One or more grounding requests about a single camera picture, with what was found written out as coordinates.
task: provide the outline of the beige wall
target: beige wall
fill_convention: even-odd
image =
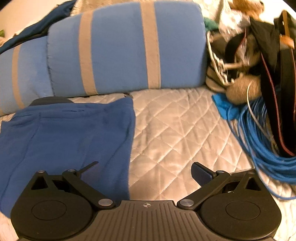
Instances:
[[[5,37],[13,34],[43,18],[57,4],[66,0],[12,0],[0,11],[0,30]]]

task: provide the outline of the dark blue cloth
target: dark blue cloth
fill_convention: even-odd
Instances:
[[[232,104],[227,99],[226,94],[223,94],[223,93],[212,95],[212,99],[218,109],[220,116],[224,120],[227,120],[228,110],[229,110],[229,120],[238,119],[239,114],[242,108],[244,107],[244,105]]]
[[[70,16],[71,10],[76,0],[67,1],[54,8],[48,15],[46,15],[39,22],[26,27],[19,35],[9,39],[0,47],[0,54],[8,49],[11,49],[23,42],[31,39],[36,39],[47,35],[48,28],[54,23]]]
[[[129,199],[128,169],[135,127],[131,98],[110,104],[29,106],[0,132],[0,211],[11,209],[38,170],[60,175],[99,163],[82,180],[115,200]]]

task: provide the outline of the bed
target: bed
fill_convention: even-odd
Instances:
[[[92,5],[91,2],[78,0],[73,14],[88,7],[104,5]],[[272,1],[264,3],[268,11],[272,7]],[[283,8],[292,11],[284,2],[281,3],[281,9],[277,5],[277,9],[270,11],[273,16],[279,15]],[[214,19],[219,7],[219,1],[204,0],[204,16]],[[136,113],[129,169],[131,199],[177,202],[199,188],[190,175],[191,165],[195,161],[214,171],[222,169],[229,173],[252,168],[227,122],[221,119],[211,98],[213,92],[207,87],[142,90],[130,94]],[[75,103],[109,103],[124,97],[124,94],[114,93],[71,100]],[[12,116],[13,114],[1,117],[0,125]],[[290,186],[269,180],[264,175],[263,177],[278,194],[293,195]],[[275,201],[282,213],[275,240],[296,240],[296,200]],[[0,214],[0,240],[17,240],[10,220],[3,214]]]

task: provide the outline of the brown furry object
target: brown furry object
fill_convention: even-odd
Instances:
[[[239,10],[256,20],[259,20],[259,15],[264,12],[264,4],[257,0],[233,0],[229,5],[232,9]]]
[[[247,89],[249,88],[249,101],[261,96],[260,77],[245,75],[235,80],[234,84],[226,90],[227,99],[233,104],[244,104],[247,102]]]

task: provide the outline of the silver screw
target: silver screw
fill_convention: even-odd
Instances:
[[[109,198],[103,198],[98,203],[101,206],[107,207],[107,206],[112,205],[113,201],[111,199],[109,199]]]
[[[194,201],[192,201],[191,199],[182,199],[180,201],[180,204],[184,207],[191,207],[194,204]]]

